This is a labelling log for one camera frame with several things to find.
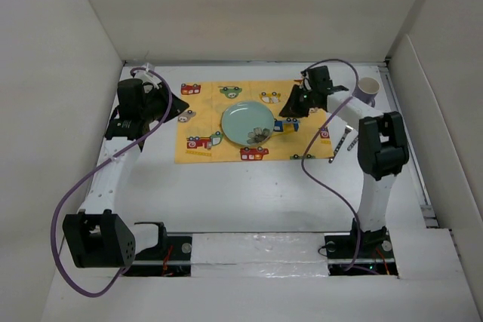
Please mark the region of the yellow car print cloth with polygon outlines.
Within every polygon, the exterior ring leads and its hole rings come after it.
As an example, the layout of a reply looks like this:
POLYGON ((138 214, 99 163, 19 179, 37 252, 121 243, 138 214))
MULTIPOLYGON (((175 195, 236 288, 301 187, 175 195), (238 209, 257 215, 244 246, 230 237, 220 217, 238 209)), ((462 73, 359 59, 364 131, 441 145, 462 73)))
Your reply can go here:
POLYGON ((180 85, 189 108, 178 116, 175 162, 298 160, 315 132, 325 123, 325 111, 311 109, 307 118, 282 118, 279 113, 299 80, 190 81, 180 85), (256 101, 270 109, 274 132, 262 145, 236 145, 222 129, 222 114, 241 101, 256 101))

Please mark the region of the green floral plate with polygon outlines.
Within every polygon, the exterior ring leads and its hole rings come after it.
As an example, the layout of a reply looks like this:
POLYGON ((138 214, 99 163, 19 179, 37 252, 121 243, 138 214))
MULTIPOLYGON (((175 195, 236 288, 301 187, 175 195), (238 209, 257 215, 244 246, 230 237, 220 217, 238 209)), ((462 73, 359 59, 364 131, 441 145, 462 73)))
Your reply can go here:
POLYGON ((270 109, 256 101, 244 101, 229 106, 221 116, 224 136, 239 146, 259 146, 274 131, 275 118, 270 109))

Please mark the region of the metal fork black handle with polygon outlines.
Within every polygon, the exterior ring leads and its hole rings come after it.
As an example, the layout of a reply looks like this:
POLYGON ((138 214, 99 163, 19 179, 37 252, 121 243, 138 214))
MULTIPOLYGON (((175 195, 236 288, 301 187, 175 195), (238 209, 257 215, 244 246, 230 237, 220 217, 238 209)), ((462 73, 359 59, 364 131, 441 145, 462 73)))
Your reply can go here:
POLYGON ((334 159, 337 157, 338 152, 342 148, 343 143, 345 142, 347 136, 352 132, 352 128, 350 126, 346 126, 343 132, 343 135, 341 136, 339 142, 336 144, 336 147, 334 149, 334 154, 328 159, 328 163, 332 164, 334 162, 334 159))

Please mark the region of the metal spoon black handle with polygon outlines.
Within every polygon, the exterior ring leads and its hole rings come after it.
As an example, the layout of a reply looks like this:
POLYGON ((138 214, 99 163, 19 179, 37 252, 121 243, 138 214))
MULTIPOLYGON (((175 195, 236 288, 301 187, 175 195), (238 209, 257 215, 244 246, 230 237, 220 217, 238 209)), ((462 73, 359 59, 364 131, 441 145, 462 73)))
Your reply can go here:
POLYGON ((358 137, 356 137, 348 146, 347 151, 350 152, 358 143, 358 137))

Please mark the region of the purple mug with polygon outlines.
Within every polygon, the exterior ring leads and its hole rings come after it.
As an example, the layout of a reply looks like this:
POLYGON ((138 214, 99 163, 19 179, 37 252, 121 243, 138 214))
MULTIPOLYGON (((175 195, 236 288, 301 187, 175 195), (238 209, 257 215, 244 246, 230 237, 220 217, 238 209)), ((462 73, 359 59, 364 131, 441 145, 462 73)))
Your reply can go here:
POLYGON ((352 95, 371 107, 375 107, 375 98, 380 91, 380 84, 374 78, 360 78, 352 95))

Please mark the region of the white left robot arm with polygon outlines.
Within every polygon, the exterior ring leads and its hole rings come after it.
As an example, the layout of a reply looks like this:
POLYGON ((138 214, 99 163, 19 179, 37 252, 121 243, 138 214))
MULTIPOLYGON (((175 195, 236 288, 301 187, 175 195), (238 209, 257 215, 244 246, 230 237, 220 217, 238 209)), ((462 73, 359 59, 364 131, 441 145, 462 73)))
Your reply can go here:
POLYGON ((137 254, 152 259, 168 251, 162 222, 127 225, 121 195, 143 151, 151 123, 163 124, 189 107, 162 83, 145 74, 118 83, 118 105, 104 134, 101 168, 91 177, 86 199, 63 220, 63 233, 78 268, 127 268, 137 254))

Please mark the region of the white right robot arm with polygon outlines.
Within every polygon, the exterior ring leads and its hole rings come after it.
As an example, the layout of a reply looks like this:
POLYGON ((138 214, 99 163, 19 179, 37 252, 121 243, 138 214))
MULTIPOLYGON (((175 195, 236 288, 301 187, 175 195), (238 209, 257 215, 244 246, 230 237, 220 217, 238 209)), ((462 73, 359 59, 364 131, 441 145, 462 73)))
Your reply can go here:
POLYGON ((370 232, 386 227, 392 186, 409 160, 403 117, 375 109, 380 90, 375 79, 355 74, 354 90, 349 90, 333 84, 327 66, 310 66, 301 75, 302 81, 292 87, 279 115, 305 118, 311 109, 322 109, 358 132, 357 158, 364 179, 355 222, 361 231, 349 238, 349 248, 356 256, 365 257, 377 245, 370 232))

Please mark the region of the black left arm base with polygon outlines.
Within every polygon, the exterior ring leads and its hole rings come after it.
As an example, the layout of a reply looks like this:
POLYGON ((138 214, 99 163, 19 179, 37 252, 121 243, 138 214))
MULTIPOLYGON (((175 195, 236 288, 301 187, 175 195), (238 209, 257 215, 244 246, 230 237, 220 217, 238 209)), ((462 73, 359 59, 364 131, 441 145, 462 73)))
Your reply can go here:
POLYGON ((136 255, 125 277, 183 278, 191 276, 192 235, 168 234, 161 246, 136 255))

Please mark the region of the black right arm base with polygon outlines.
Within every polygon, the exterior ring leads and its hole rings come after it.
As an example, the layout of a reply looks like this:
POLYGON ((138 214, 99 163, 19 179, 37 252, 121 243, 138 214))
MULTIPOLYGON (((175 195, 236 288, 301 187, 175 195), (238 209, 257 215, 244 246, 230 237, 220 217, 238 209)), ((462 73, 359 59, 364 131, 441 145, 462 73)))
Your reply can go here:
POLYGON ((363 238, 354 258, 356 236, 329 233, 318 253, 325 257, 330 276, 390 275, 398 276, 395 254, 389 233, 378 238, 363 238))

